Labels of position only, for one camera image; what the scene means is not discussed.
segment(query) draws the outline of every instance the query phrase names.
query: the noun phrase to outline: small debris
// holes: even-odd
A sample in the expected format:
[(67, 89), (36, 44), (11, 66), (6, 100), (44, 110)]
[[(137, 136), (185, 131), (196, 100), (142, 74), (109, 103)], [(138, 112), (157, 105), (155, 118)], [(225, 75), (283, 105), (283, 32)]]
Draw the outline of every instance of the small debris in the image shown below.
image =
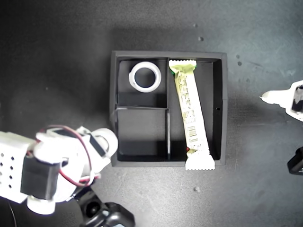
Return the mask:
[(198, 186), (194, 187), (195, 192), (200, 192), (200, 188)]

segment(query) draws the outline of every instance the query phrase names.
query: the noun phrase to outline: barcode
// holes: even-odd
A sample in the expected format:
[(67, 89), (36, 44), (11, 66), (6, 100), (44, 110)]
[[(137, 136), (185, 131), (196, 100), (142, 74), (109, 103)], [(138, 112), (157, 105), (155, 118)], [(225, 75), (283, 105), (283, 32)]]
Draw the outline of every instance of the barcode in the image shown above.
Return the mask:
[(187, 134), (189, 136), (189, 142), (196, 142), (198, 141), (198, 137), (197, 137), (197, 131), (196, 131), (196, 126), (189, 126), (187, 128)]

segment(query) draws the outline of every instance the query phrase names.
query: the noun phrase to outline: tape roll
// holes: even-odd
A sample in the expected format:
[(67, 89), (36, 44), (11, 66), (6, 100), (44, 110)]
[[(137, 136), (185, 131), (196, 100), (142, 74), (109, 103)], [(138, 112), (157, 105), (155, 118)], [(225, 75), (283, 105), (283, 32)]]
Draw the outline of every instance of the tape roll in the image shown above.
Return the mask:
[[(155, 82), (150, 87), (141, 87), (141, 86), (139, 86), (137, 84), (137, 82), (135, 80), (135, 74), (136, 74), (136, 72), (138, 70), (140, 70), (140, 69), (143, 69), (143, 68), (150, 69), (155, 74)], [(131, 70), (131, 72), (129, 73), (129, 83), (137, 91), (140, 91), (140, 92), (143, 92), (143, 93), (152, 92), (152, 91), (156, 90), (159, 87), (160, 83), (161, 83), (161, 72), (160, 72), (160, 69), (154, 63), (151, 63), (149, 61), (142, 61), (142, 62), (136, 64), (133, 67), (133, 69)]]

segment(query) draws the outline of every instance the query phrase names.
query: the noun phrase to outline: white object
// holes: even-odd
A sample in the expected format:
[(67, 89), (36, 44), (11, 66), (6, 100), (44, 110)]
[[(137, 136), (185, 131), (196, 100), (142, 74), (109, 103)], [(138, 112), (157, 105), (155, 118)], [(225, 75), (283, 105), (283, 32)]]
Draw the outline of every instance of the white object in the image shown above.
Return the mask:
[[(91, 158), (92, 171), (89, 168), (87, 154), (76, 138), (60, 135), (57, 129), (49, 129), (46, 133), (37, 133), (37, 144), (31, 140), (14, 133), (0, 131), (0, 196), (11, 201), (22, 203), (27, 198), (27, 206), (39, 214), (51, 214), (55, 204), (70, 198), (75, 192), (76, 186), (58, 175), (56, 193), (51, 201), (41, 200), (21, 193), (21, 179), (23, 160), (28, 150), (33, 150), (35, 158), (48, 163), (61, 163), (67, 160), (68, 164), (62, 167), (62, 171), (72, 180), (79, 182), (83, 177), (88, 177), (92, 172), (91, 180), (95, 175), (110, 163), (111, 156), (118, 148), (118, 140), (109, 129), (98, 129), (90, 132), (81, 127), (78, 131), (84, 135), (84, 141)], [(90, 143), (91, 137), (105, 151), (101, 156)]]
[(30, 195), (27, 198), (27, 207), (37, 214), (48, 215), (54, 213), (56, 202), (51, 200), (37, 199)]
[(34, 140), (11, 132), (0, 132), (0, 196), (22, 203), (27, 195), (20, 192), (23, 159)]
[[(155, 82), (150, 87), (141, 87), (141, 86), (139, 86), (137, 84), (137, 82), (135, 80), (135, 74), (136, 74), (136, 72), (138, 70), (140, 70), (140, 69), (143, 69), (143, 68), (150, 69), (155, 74)], [(159, 87), (160, 83), (161, 83), (161, 72), (160, 72), (160, 69), (154, 63), (151, 63), (149, 61), (140, 62), (140, 63), (136, 64), (133, 67), (133, 69), (131, 70), (131, 72), (129, 73), (129, 83), (137, 91), (140, 91), (140, 92), (143, 92), (143, 93), (152, 92), (152, 91), (156, 90)]]
[(288, 90), (268, 91), (260, 98), (268, 104), (278, 104), (285, 109), (285, 112), (293, 118), (303, 122), (303, 112), (294, 111), (293, 103), (303, 100), (300, 87), (303, 86), (303, 80), (293, 83)]
[(210, 170), (215, 168), (204, 126), (194, 69), (196, 61), (169, 61), (170, 69), (175, 73), (176, 89), (183, 117), (187, 152), (186, 170)]

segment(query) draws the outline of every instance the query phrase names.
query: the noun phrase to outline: wire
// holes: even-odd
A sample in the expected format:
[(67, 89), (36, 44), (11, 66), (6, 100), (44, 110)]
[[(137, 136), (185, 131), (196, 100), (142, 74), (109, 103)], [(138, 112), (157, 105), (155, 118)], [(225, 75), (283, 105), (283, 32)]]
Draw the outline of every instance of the wire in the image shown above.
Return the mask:
[[(101, 174), (96, 175), (96, 176), (94, 177), (94, 179), (101, 179)], [(87, 181), (87, 180), (89, 180), (89, 176), (81, 177), (79, 181), (80, 181), (80, 182), (85, 182), (85, 181)]]
[(71, 184), (77, 186), (77, 187), (86, 187), (86, 186), (90, 186), (91, 183), (94, 181), (94, 178), (95, 178), (95, 174), (93, 172), (93, 169), (92, 169), (92, 164), (91, 164), (91, 159), (90, 159), (90, 155), (89, 155), (89, 151), (81, 137), (81, 135), (75, 131), (74, 129), (68, 127), (68, 126), (65, 126), (65, 125), (49, 125), (48, 127), (46, 127), (45, 129), (41, 129), (40, 132), (42, 131), (45, 131), (47, 129), (51, 129), (51, 128), (61, 128), (67, 132), (69, 132), (70, 134), (72, 134), (73, 136), (75, 136), (79, 141), (80, 143), (82, 144), (85, 152), (86, 152), (86, 155), (87, 155), (87, 158), (89, 160), (89, 169), (90, 169), (90, 175), (89, 175), (89, 179), (86, 183), (79, 183), (79, 182), (76, 182), (74, 180), (72, 180), (69, 176), (67, 176), (63, 171), (62, 169), (59, 170), (59, 173), (61, 174), (61, 176), (66, 179), (68, 182), (70, 182)]
[(7, 201), (8, 201), (8, 204), (9, 204), (9, 208), (10, 208), (11, 214), (13, 215), (15, 227), (17, 227), (17, 221), (16, 221), (15, 213), (14, 213), (12, 207), (11, 207), (11, 204), (10, 204), (9, 200), (7, 200)]

